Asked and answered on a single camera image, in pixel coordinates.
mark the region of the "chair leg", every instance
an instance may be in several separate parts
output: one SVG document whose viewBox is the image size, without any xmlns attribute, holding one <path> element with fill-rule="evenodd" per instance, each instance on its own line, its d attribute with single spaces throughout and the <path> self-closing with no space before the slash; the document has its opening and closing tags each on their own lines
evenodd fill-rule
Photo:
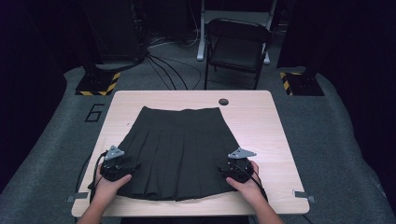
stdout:
<svg viewBox="0 0 396 224">
<path fill-rule="evenodd" d="M 206 86 L 207 86 L 207 70 L 208 70 L 208 66 L 209 66 L 209 64 L 208 64 L 208 62 L 206 62 L 206 68 L 205 68 L 205 88 L 204 88 L 204 90 L 206 90 Z"/>
<path fill-rule="evenodd" d="M 256 80 L 254 83 L 254 89 L 253 90 L 257 90 L 257 85 L 259 84 L 259 79 L 260 79 L 260 73 L 261 71 L 259 71 L 256 76 L 254 77 L 254 79 Z"/>
</svg>

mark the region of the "yellow and black hazard tape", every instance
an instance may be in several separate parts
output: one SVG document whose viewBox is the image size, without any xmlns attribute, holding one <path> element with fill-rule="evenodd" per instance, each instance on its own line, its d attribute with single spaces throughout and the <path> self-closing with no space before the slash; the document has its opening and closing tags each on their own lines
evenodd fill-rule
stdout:
<svg viewBox="0 0 396 224">
<path fill-rule="evenodd" d="M 293 92 L 291 91 L 290 84 L 288 82 L 288 79 L 286 77 L 286 74 L 291 74 L 291 75 L 300 75 L 301 73 L 280 73 L 280 77 L 282 78 L 283 82 L 283 87 L 285 88 L 286 94 L 287 95 L 293 95 Z"/>
<path fill-rule="evenodd" d="M 76 91 L 76 95 L 109 95 L 111 94 L 111 92 L 113 92 L 114 88 L 116 87 L 119 77 L 120 77 L 120 73 L 114 75 L 106 91 Z"/>
</svg>

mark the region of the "small round object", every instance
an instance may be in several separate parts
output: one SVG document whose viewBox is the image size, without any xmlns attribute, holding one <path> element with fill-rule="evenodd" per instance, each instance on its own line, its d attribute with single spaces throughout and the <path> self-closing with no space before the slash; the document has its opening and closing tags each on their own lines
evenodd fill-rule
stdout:
<svg viewBox="0 0 396 224">
<path fill-rule="evenodd" d="M 221 99 L 219 100 L 219 104 L 220 104 L 220 105 L 228 105 L 228 103 L 229 103 L 229 101 L 228 101 L 227 99 L 221 98 Z"/>
</svg>

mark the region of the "chair backrest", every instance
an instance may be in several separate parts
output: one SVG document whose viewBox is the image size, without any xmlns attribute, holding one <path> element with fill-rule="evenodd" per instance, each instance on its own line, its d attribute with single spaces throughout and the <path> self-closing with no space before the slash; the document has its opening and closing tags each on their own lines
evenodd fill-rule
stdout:
<svg viewBox="0 0 396 224">
<path fill-rule="evenodd" d="M 209 37 L 211 35 L 226 36 L 230 38 L 246 39 L 266 43 L 271 34 L 262 25 L 246 21 L 228 19 L 214 19 L 207 25 Z"/>
</svg>

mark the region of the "black chair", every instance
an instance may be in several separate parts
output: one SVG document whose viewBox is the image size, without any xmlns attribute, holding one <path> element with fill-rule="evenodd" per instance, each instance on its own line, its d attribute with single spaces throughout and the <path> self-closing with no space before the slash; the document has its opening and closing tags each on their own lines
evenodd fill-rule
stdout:
<svg viewBox="0 0 396 224">
<path fill-rule="evenodd" d="M 257 23 L 227 19 L 215 19 L 206 27 L 205 90 L 209 65 L 214 66 L 215 72 L 222 67 L 255 74 L 256 90 L 271 37 L 268 30 Z"/>
</svg>

